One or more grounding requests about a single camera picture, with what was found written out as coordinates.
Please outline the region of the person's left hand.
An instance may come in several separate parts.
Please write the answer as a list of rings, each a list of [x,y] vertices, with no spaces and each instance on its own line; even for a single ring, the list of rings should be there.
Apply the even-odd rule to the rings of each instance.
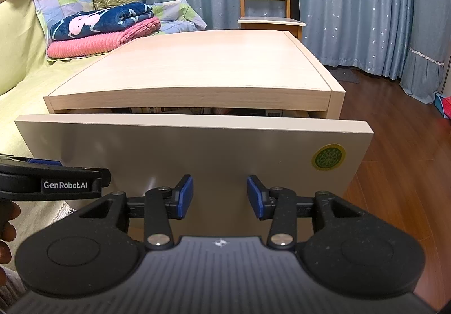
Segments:
[[[8,242],[12,242],[16,239],[17,232],[15,227],[11,224],[11,221],[20,216],[21,209],[18,204],[1,200],[1,213],[0,213],[0,239],[1,239],[1,272],[0,272],[0,284],[4,286],[7,282],[7,274],[3,265],[9,264],[12,260],[11,249],[8,246]]]

